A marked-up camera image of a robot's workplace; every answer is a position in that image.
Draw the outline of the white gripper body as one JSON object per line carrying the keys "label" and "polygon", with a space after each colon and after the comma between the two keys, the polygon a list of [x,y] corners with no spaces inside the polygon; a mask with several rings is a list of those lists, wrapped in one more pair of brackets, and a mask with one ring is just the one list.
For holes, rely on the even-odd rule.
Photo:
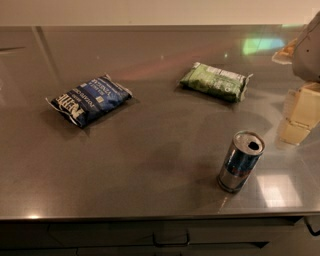
{"label": "white gripper body", "polygon": [[304,81],[320,82],[320,11],[297,38],[292,69]]}

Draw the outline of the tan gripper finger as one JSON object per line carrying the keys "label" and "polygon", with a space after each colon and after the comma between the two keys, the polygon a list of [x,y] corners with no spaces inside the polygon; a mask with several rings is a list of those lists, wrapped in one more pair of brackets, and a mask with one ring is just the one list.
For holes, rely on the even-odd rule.
{"label": "tan gripper finger", "polygon": [[293,60],[296,44],[296,39],[291,40],[283,48],[274,53],[272,61],[281,65],[290,65]]}
{"label": "tan gripper finger", "polygon": [[289,90],[278,127],[278,138],[299,145],[320,122],[320,84],[306,82],[297,90]]}

